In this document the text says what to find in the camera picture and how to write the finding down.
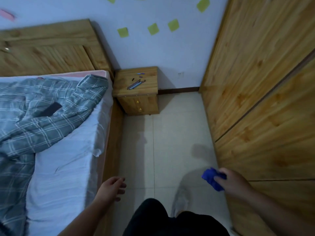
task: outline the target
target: floor tile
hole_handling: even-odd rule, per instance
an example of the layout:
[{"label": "floor tile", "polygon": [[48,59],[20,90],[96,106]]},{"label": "floor tile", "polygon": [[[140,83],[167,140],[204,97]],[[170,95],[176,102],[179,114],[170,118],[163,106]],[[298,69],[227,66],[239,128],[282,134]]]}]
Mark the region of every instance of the floor tile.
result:
[{"label": "floor tile", "polygon": [[133,213],[147,198],[154,198],[154,188],[127,189],[121,201],[115,203],[112,236],[121,236]]},{"label": "floor tile", "polygon": [[216,167],[204,111],[153,117],[155,187],[202,186],[204,170]]},{"label": "floor tile", "polygon": [[159,95],[160,114],[189,111],[204,111],[201,95],[198,92]]},{"label": "floor tile", "polygon": [[[189,206],[188,211],[196,214],[210,215],[219,221],[228,230],[231,228],[231,220],[223,192],[215,191],[211,186],[188,187]],[[165,207],[170,216],[177,188],[155,188],[155,198]]]},{"label": "floor tile", "polygon": [[119,174],[129,189],[154,188],[152,116],[124,118]]}]

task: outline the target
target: wooden nightstand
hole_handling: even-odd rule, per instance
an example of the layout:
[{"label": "wooden nightstand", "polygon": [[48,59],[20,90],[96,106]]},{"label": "wooden nightstand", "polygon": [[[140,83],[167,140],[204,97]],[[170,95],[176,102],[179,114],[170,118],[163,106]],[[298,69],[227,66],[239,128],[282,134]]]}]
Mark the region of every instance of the wooden nightstand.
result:
[{"label": "wooden nightstand", "polygon": [[[159,113],[157,105],[157,73],[157,67],[122,69],[116,72],[112,95],[118,99],[128,115]],[[145,80],[145,82],[134,89],[127,89],[139,79],[141,81]]]}]

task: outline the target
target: plaid blanket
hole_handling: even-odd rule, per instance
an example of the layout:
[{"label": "plaid blanket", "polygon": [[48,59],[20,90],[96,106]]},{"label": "plaid blanket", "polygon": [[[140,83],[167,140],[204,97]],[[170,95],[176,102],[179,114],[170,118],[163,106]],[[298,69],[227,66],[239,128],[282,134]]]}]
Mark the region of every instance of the plaid blanket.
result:
[{"label": "plaid blanket", "polygon": [[[107,79],[95,75],[80,82],[38,78],[0,83],[0,235],[25,234],[35,153],[80,126],[107,88]],[[51,117],[37,117],[54,102],[62,108]]]}]

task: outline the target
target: hand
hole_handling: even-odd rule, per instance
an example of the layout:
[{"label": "hand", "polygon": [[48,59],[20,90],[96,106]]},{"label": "hand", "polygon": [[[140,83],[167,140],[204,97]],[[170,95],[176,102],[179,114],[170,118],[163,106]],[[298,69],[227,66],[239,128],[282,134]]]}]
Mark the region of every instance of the hand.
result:
[{"label": "hand", "polygon": [[224,188],[227,194],[246,200],[255,191],[240,173],[226,168],[220,168],[219,172],[226,174],[226,180],[221,177],[214,177],[214,180]]},{"label": "hand", "polygon": [[112,177],[103,182],[100,186],[93,202],[100,203],[102,206],[109,206],[114,201],[120,201],[120,197],[117,195],[124,194],[125,190],[120,188],[126,188],[123,177]]}]

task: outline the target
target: baseboard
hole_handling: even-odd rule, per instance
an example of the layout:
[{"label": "baseboard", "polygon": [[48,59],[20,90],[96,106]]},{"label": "baseboard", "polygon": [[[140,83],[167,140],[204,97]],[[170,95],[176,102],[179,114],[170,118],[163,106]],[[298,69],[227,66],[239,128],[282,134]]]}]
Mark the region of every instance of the baseboard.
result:
[{"label": "baseboard", "polygon": [[199,87],[180,88],[180,89],[160,89],[158,94],[170,94],[170,93],[187,93],[187,92],[198,92]]}]

